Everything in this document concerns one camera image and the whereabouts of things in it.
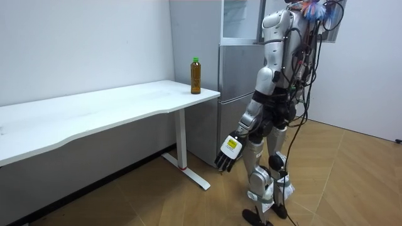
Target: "yellow label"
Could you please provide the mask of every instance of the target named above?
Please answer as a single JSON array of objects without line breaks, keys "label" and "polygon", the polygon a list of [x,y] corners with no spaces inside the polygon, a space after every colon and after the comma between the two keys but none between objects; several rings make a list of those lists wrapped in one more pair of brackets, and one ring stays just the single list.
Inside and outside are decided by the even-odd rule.
[{"label": "yellow label", "polygon": [[232,139],[230,139],[230,140],[227,142],[227,144],[228,144],[231,148],[233,148],[233,149],[237,146],[237,143],[236,143],[234,140],[232,140]]}]

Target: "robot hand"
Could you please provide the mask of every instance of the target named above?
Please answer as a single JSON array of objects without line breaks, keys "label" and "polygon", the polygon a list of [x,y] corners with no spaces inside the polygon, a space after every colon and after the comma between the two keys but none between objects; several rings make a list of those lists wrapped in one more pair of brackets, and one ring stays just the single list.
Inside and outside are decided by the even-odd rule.
[{"label": "robot hand", "polygon": [[222,171],[230,172],[236,159],[241,155],[246,145],[246,138],[231,132],[220,147],[220,152],[215,159],[216,167]]}]

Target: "plastic bottle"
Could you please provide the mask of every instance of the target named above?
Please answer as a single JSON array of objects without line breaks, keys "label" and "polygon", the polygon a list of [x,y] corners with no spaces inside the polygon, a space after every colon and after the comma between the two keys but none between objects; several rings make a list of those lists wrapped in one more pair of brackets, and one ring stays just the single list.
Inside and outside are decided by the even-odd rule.
[{"label": "plastic bottle", "polygon": [[191,93],[201,93],[201,64],[198,62],[198,57],[194,57],[191,64]]}]

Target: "white desk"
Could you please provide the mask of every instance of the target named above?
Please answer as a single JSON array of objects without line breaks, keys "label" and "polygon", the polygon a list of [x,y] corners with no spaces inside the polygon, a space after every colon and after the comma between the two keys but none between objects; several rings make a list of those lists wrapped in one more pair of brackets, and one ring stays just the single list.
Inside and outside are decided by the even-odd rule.
[{"label": "white desk", "polygon": [[184,108],[219,95],[206,89],[192,95],[189,85],[164,80],[0,107],[0,166],[80,137],[174,111],[178,160],[169,154],[163,157],[206,190],[209,183],[187,168]]}]

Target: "refrigerator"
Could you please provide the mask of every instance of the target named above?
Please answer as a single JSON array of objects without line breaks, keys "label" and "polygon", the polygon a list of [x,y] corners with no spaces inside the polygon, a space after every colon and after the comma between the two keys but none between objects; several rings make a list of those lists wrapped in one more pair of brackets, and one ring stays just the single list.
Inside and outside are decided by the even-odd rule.
[{"label": "refrigerator", "polygon": [[175,80],[190,84],[190,64],[199,57],[201,87],[220,92],[185,109],[187,150],[211,166],[264,66],[264,46],[254,44],[261,41],[264,9],[264,0],[170,1]]}]

